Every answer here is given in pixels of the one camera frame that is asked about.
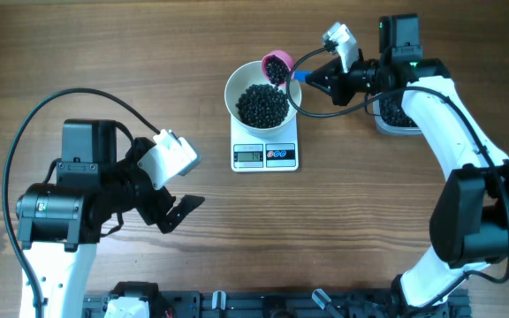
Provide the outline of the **pink scoop blue handle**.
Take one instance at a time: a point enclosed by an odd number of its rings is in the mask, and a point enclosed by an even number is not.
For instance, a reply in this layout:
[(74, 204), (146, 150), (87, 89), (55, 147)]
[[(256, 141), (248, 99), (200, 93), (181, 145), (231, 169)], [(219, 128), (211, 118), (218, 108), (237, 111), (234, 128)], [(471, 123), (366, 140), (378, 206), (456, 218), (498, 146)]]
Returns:
[[(310, 72), (305, 72), (305, 71), (295, 71), (295, 72), (292, 72), (292, 68), (294, 67), (294, 60), (293, 60), (293, 58), (288, 53), (286, 53), (285, 51), (279, 50), (279, 49), (271, 51), (266, 56), (264, 56), (263, 59), (262, 59), (262, 73), (263, 73), (264, 77), (266, 78), (266, 80), (268, 82), (270, 82), (270, 81), (269, 81), (269, 79), (267, 77), (266, 71), (264, 69), (264, 65), (266, 63), (266, 59), (268, 57), (271, 57), (271, 56), (276, 56), (279, 59), (283, 60), (287, 64), (288, 69), (289, 69), (289, 74), (287, 75), (286, 78), (290, 78), (291, 80), (297, 80), (297, 81), (299, 81), (301, 83), (305, 83), (306, 82), (306, 76), (309, 75)], [(284, 85), (285, 85), (285, 83), (283, 83), (283, 84), (281, 84), (279, 86), (275, 86), (275, 85), (272, 85), (272, 86), (274, 86), (274, 87), (283, 87)]]

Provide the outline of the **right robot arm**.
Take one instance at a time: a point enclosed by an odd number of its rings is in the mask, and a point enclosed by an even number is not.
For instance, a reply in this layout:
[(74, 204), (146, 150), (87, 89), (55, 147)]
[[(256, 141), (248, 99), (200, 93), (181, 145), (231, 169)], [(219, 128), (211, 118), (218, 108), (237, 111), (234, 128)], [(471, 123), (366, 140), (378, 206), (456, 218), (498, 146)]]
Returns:
[(509, 156), (470, 115), (444, 64), (423, 55), (416, 15), (383, 16), (379, 32), (380, 57), (367, 60), (348, 27), (335, 23), (322, 38), (332, 60), (305, 81), (342, 115), (358, 93), (394, 98), (438, 160), (445, 185), (429, 220), (430, 247), (394, 279), (385, 303), (391, 317), (414, 317), (438, 310), (470, 277), (486, 278), (492, 264), (509, 273)]

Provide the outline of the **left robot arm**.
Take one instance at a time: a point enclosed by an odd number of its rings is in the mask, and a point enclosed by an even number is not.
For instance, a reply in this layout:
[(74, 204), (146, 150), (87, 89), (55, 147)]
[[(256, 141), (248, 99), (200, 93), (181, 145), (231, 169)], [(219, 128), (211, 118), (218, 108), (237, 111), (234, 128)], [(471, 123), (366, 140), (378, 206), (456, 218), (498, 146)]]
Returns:
[(102, 226), (113, 216), (135, 209), (166, 234), (203, 203), (165, 187), (201, 160), (185, 138), (169, 130), (133, 138), (118, 160), (117, 133), (125, 130), (114, 120), (66, 120), (62, 155), (49, 169), (56, 183), (35, 183), (19, 197), (18, 240), (34, 273), (23, 279), (20, 316), (81, 316)]

